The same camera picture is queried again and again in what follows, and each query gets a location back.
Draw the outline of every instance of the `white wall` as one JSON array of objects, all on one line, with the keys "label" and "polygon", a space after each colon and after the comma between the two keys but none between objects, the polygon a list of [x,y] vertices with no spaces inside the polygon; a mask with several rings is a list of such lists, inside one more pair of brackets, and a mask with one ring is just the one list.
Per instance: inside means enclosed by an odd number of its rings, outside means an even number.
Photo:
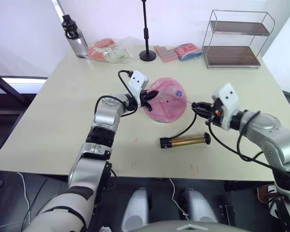
[{"label": "white wall", "polygon": [[0,0],[0,75],[49,76],[69,50],[51,0]]},{"label": "white wall", "polygon": [[[61,0],[88,42],[143,38],[141,0]],[[290,15],[290,0],[148,0],[149,43],[202,45],[212,9],[268,11],[271,44]],[[0,0],[0,75],[48,76],[69,51],[51,0]]]},{"label": "white wall", "polygon": [[281,88],[290,92],[290,18],[263,59]]}]

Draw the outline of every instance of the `stand base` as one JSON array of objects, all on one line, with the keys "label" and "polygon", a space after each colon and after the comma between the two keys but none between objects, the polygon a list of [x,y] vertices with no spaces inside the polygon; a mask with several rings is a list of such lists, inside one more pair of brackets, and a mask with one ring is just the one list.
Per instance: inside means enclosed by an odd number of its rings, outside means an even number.
[{"label": "stand base", "polygon": [[146,51],[140,52],[140,59],[143,61],[153,61],[156,58],[156,53],[154,51],[149,51],[147,54]]}]

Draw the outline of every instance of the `black cable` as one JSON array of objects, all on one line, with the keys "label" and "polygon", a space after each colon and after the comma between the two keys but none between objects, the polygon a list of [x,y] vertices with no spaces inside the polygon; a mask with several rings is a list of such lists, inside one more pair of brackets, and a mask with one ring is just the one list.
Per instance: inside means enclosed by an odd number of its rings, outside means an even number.
[{"label": "black cable", "polygon": [[[37,200],[38,195],[39,195],[39,193],[41,192],[41,190],[42,190],[42,188],[43,188],[43,186],[45,185],[46,182],[47,182],[47,179],[45,179],[44,182],[41,184],[41,186],[40,186],[40,188],[39,188],[37,194],[35,195],[35,197],[34,197],[34,199],[33,199],[33,201],[32,201],[32,204],[31,204],[29,210],[27,210],[27,212],[26,212],[26,214],[25,214],[25,216],[24,216],[23,221],[26,220],[26,217],[27,217],[29,211],[33,208],[33,205],[35,204],[35,201]],[[21,231],[24,230],[23,227],[24,227],[24,222],[21,224]]]},{"label": "black cable", "polygon": [[99,102],[100,102],[101,99],[103,99],[103,98],[111,98],[111,99],[114,99],[114,100],[120,102],[120,103],[124,106],[124,109],[126,109],[126,104],[125,104],[122,100],[120,100],[120,99],[118,99],[118,98],[116,98],[116,97],[114,97],[114,96],[103,95],[103,96],[99,97],[99,99],[98,99],[97,102],[96,102],[95,111],[94,111],[95,113],[97,112]]},{"label": "black cable", "polygon": [[[124,85],[124,87],[126,88],[126,90],[129,92],[129,94],[130,94],[130,96],[132,97],[134,103],[137,104],[135,97],[134,97],[133,94],[131,93],[131,91],[130,91],[130,89],[128,88],[128,86],[126,85],[126,83],[125,83],[125,82],[123,81],[123,79],[121,78],[121,76],[120,76],[121,73],[127,73],[128,76],[130,76],[130,74],[132,73],[132,71],[120,70],[120,71],[118,72],[118,77],[119,77],[121,83],[122,83],[122,84]],[[103,99],[103,98],[111,98],[111,99],[114,99],[114,100],[120,102],[120,103],[124,106],[124,110],[126,110],[126,108],[127,108],[126,104],[125,104],[122,100],[120,100],[120,99],[118,99],[118,98],[116,98],[116,97],[114,97],[114,96],[103,95],[103,96],[99,97],[99,99],[97,100],[94,113],[97,112],[98,104],[99,104],[99,102],[101,101],[101,99]],[[128,115],[132,115],[132,114],[134,114],[136,111],[137,111],[137,106],[136,106],[136,109],[135,109],[133,112],[131,112],[131,113],[127,113],[127,114],[125,114],[125,115],[122,115],[122,117],[125,117],[125,116],[128,116]]]},{"label": "black cable", "polygon": [[[121,78],[121,76],[120,76],[121,73],[126,73],[126,74],[128,74],[128,77],[130,77],[132,71],[120,70],[120,71],[118,71],[118,77],[119,77],[121,83],[124,85],[124,87],[125,87],[126,90],[128,91],[128,93],[130,94],[130,96],[132,97],[134,103],[137,105],[137,101],[136,101],[134,95],[132,94],[132,92],[130,91],[130,89],[128,88],[128,86],[127,86],[126,83],[124,82],[124,80]],[[135,108],[135,110],[134,110],[133,112],[128,113],[128,114],[125,114],[125,115],[122,115],[122,117],[125,117],[125,116],[128,116],[128,115],[132,115],[132,114],[134,114],[136,111],[137,111],[137,106],[136,106],[136,108]]]},{"label": "black cable", "polygon": [[[237,151],[235,151],[235,150],[233,150],[232,148],[230,148],[230,147],[228,147],[227,145],[225,145],[221,140],[219,140],[216,136],[215,136],[215,134],[213,133],[213,131],[212,131],[212,128],[211,128],[211,122],[213,121],[213,118],[211,118],[211,120],[209,120],[209,122],[208,122],[208,129],[209,129],[209,132],[210,132],[210,134],[212,135],[212,137],[220,144],[220,145],[222,145],[224,148],[226,148],[226,149],[228,149],[229,151],[231,151],[231,152],[233,152],[233,153],[235,153],[235,154],[237,154],[237,155],[239,155],[239,153],[237,152]],[[241,155],[242,155],[242,157],[243,158],[245,158],[245,161],[253,161],[253,162],[255,162],[255,163],[257,163],[257,164],[260,164],[260,165],[262,165],[262,166],[264,166],[264,167],[267,167],[267,168],[269,168],[269,169],[272,169],[273,171],[276,171],[276,172],[278,172],[278,173],[281,173],[282,175],[285,175],[285,176],[287,176],[287,177],[290,177],[290,173],[288,173],[288,172],[284,172],[284,171],[282,171],[282,170],[280,170],[280,169],[278,169],[278,168],[275,168],[275,167],[273,167],[273,166],[271,166],[271,165],[268,165],[268,164],[266,164],[266,163],[263,163],[263,162],[260,162],[260,161],[258,161],[258,160],[256,160],[256,158],[259,156],[261,154],[261,152],[259,152],[258,154],[256,154],[253,158],[251,158],[251,157],[248,157],[248,156],[245,156],[245,155],[243,155],[242,153],[241,153]]]},{"label": "black cable", "polygon": [[241,139],[244,135],[244,133],[246,133],[247,127],[248,125],[251,123],[252,120],[254,120],[259,114],[261,113],[261,111],[256,112],[248,121],[247,123],[245,123],[245,125],[243,126],[241,132],[240,132],[240,136],[238,136],[237,142],[236,142],[236,149],[237,149],[237,153],[240,156],[240,158],[244,161],[250,162],[252,160],[249,160],[247,158],[245,158],[245,156],[242,155],[241,150],[240,150],[240,142]]},{"label": "black cable", "polygon": [[40,211],[43,209],[43,207],[46,206],[47,203],[49,203],[49,202],[50,202],[54,197],[57,196],[57,194],[56,194],[55,196],[51,197],[50,199],[48,199],[47,202],[45,202],[45,203],[42,205],[42,207],[41,207],[41,208],[39,209],[39,211],[37,212],[37,215],[40,213]]},{"label": "black cable", "polygon": [[173,136],[173,137],[171,137],[169,139],[175,139],[175,138],[181,136],[182,134],[186,133],[192,127],[192,125],[194,124],[196,118],[197,118],[197,113],[194,113],[194,118],[193,118],[191,124],[186,129],[184,129],[182,132],[180,132],[179,134],[177,134],[177,135],[175,135],[175,136]]},{"label": "black cable", "polygon": [[114,172],[113,169],[111,169],[111,172],[112,172],[113,175],[114,175],[114,178],[115,178],[115,184],[114,184],[113,187],[111,187],[110,189],[106,189],[104,192],[112,191],[112,190],[116,189],[116,187],[117,187],[117,175],[116,175],[116,173]]}]

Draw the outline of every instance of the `gold cylinder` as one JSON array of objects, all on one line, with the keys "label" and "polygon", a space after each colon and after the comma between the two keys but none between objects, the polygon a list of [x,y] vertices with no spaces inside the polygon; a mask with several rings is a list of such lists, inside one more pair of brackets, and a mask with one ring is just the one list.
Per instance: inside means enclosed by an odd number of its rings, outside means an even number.
[{"label": "gold cylinder", "polygon": [[204,135],[172,139],[171,142],[172,142],[172,147],[206,143]]}]

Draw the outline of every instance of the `black end cap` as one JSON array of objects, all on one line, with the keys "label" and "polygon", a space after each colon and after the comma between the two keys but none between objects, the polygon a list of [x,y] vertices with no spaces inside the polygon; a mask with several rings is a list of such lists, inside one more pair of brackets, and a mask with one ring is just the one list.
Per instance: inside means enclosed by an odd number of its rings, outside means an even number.
[{"label": "black end cap", "polygon": [[211,143],[211,136],[209,135],[209,133],[204,133],[204,139],[206,144],[210,144]]},{"label": "black end cap", "polygon": [[167,137],[160,138],[160,147],[161,147],[161,149],[163,149],[163,148],[171,148],[172,147],[172,141],[169,138],[167,138]]}]

